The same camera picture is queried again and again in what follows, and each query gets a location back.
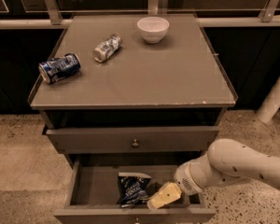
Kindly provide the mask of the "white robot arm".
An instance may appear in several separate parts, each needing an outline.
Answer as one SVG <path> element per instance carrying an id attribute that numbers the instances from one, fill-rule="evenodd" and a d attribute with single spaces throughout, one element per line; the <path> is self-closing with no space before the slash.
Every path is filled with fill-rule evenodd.
<path id="1" fill-rule="evenodd" d="M 201 157 L 181 164 L 174 179 L 148 200 L 150 210 L 173 203 L 181 193 L 191 196 L 207 187 L 226 187 L 247 179 L 280 190 L 280 157 L 260 153 L 235 140 L 218 139 Z"/>

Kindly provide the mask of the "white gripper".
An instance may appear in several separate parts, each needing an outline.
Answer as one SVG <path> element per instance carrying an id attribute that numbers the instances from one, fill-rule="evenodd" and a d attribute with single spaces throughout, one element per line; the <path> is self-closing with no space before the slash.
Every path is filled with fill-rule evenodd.
<path id="1" fill-rule="evenodd" d="M 200 193 L 202 189 L 194 182 L 190 174 L 190 163 L 185 162 L 175 171 L 175 183 L 165 183 L 147 201 L 149 209 L 159 209 L 166 204 L 173 203 L 181 197 L 182 191 L 188 196 Z"/>

